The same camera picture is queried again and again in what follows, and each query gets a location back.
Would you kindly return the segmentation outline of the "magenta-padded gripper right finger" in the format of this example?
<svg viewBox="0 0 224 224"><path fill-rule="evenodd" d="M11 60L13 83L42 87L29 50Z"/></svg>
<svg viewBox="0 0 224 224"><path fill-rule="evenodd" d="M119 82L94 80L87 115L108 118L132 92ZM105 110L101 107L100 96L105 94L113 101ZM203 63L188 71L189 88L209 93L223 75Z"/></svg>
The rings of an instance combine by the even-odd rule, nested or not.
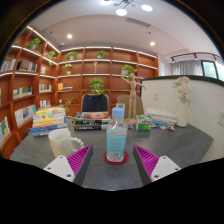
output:
<svg viewBox="0 0 224 224"><path fill-rule="evenodd" d="M165 155L159 157L137 145L133 147L133 155L143 185L147 185L180 170L180 167L169 157Z"/></svg>

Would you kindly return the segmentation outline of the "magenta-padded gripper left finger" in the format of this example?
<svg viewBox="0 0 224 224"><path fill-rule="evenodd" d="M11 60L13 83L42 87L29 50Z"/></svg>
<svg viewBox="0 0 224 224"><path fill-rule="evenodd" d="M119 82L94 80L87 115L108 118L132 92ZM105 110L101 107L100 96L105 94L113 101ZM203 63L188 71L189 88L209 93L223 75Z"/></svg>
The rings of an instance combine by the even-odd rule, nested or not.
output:
<svg viewBox="0 0 224 224"><path fill-rule="evenodd" d="M89 145L69 156L59 155L44 170L81 186L92 155L93 146Z"/></svg>

